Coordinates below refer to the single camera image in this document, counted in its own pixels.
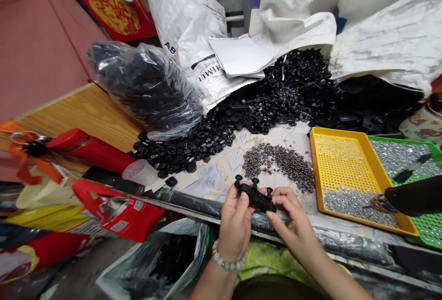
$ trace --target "beaded bracelet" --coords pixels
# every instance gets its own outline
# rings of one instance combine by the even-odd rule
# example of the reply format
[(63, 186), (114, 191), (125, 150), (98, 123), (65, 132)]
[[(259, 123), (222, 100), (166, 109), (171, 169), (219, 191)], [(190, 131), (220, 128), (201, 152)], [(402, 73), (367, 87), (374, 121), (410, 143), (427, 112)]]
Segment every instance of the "beaded bracelet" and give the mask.
[(224, 268), (225, 271), (243, 270), (245, 265), (246, 254), (235, 263), (224, 262), (220, 254), (218, 253), (218, 240), (216, 240), (212, 246), (212, 255), (215, 262)]

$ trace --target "perforated tray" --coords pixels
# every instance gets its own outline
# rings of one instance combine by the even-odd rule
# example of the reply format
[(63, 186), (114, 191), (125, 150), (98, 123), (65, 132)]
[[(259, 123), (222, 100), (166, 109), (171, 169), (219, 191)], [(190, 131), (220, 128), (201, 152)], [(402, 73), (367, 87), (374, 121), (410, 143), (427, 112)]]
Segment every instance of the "perforated tray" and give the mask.
[[(368, 136), (370, 141), (384, 141), (384, 142), (392, 142), (396, 144), (411, 144), (411, 145), (426, 145), (430, 149), (432, 153), (432, 159), (434, 163), (442, 169), (442, 152), (432, 143), (422, 142), (422, 141), (413, 141), (413, 140), (401, 140), (401, 139), (391, 139), (391, 138), (381, 138), (381, 137), (373, 137)], [(404, 184), (409, 184), (418, 180), (426, 179), (427, 176), (419, 173), (419, 170), (415, 171), (410, 178)], [(442, 249), (442, 214), (432, 214), (432, 215), (423, 215), (420, 217), (412, 217), (414, 225), (419, 231), (419, 237), (405, 237), (408, 241), (425, 244), (431, 247), (436, 247), (438, 249)]]
[(361, 191), (384, 193), (392, 183), (365, 133), (314, 127), (310, 133), (318, 209), (330, 215), (349, 219), (382, 230), (418, 236), (408, 216), (396, 214), (398, 228), (367, 221), (328, 210), (323, 188), (339, 186)]

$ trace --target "fingernail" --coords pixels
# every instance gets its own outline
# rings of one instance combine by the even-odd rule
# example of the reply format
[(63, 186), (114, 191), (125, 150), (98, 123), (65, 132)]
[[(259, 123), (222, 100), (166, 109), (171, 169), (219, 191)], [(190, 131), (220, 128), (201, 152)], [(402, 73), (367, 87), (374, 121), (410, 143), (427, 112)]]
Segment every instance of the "fingernail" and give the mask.
[(241, 196), (239, 197), (239, 199), (240, 199), (242, 202), (246, 202), (246, 201), (247, 201), (247, 194), (246, 194), (245, 192), (242, 192), (242, 193), (241, 193)]

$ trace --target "orange strap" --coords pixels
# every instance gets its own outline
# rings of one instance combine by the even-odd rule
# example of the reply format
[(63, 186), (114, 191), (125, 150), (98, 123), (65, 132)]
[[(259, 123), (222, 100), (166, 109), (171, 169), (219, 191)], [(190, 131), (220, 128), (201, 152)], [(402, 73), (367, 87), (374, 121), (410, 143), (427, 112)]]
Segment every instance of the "orange strap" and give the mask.
[[(3, 133), (13, 134), (15, 132), (22, 131), (25, 131), (25, 129), (12, 120), (0, 124), (0, 132)], [(14, 138), (14, 140), (25, 144), (28, 141), (35, 140), (35, 138), (31, 133), (23, 132), (23, 136), (21, 138)], [(29, 172), (28, 166), (26, 165), (27, 159), (31, 159), (44, 174), (48, 175), (57, 184), (60, 184), (63, 181), (63, 176), (52, 165), (49, 159), (45, 157), (33, 158), (23, 150), (22, 145), (16, 144), (14, 142), (11, 142), (8, 151), (20, 163), (17, 171), (17, 177), (19, 177), (24, 183), (29, 185), (36, 185), (41, 183), (41, 176), (33, 176)]]

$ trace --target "red thermos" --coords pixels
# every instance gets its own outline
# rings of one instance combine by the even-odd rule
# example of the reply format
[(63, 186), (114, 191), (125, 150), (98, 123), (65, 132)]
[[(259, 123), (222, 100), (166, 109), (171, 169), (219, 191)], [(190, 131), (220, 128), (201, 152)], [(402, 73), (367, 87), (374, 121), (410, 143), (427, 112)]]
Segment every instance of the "red thermos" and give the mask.
[(129, 164), (136, 161), (129, 154), (78, 128), (62, 133), (49, 142), (47, 147), (118, 174), (122, 174)]

